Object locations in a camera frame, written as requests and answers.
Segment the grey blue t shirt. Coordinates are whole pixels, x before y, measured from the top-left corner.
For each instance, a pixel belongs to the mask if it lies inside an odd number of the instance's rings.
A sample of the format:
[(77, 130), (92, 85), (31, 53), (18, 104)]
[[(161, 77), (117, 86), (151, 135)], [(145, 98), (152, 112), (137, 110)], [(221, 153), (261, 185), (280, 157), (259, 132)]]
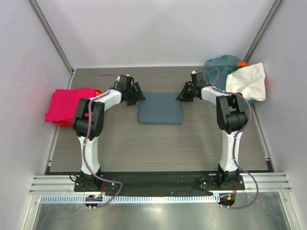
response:
[(144, 92), (139, 103), (138, 123), (150, 125), (181, 125), (183, 114), (177, 92)]

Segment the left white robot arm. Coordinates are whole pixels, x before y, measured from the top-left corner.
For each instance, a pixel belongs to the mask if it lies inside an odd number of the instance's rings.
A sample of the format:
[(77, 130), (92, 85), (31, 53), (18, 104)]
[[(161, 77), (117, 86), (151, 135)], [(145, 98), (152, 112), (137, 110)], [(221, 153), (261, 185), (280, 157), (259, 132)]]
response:
[(77, 105), (72, 128), (78, 137), (82, 153), (80, 175), (75, 179), (75, 192), (97, 191), (104, 182), (98, 160), (98, 140), (104, 126), (105, 111), (126, 102), (127, 106), (145, 100), (140, 85), (129, 75), (116, 77), (114, 85), (106, 92), (86, 99), (81, 98)]

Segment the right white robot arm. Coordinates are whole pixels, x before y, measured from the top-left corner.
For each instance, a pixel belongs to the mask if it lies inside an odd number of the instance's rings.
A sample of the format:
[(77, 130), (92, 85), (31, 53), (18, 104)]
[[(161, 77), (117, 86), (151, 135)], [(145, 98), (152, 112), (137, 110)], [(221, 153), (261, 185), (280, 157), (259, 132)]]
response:
[(206, 100), (216, 106), (216, 121), (222, 131), (222, 156), (216, 177), (205, 182), (224, 190), (234, 189), (240, 182), (238, 154), (240, 139), (249, 122), (249, 103), (239, 93), (219, 90), (210, 85), (200, 72), (193, 71), (191, 80), (186, 82), (177, 96), (181, 102), (193, 102), (194, 98)]

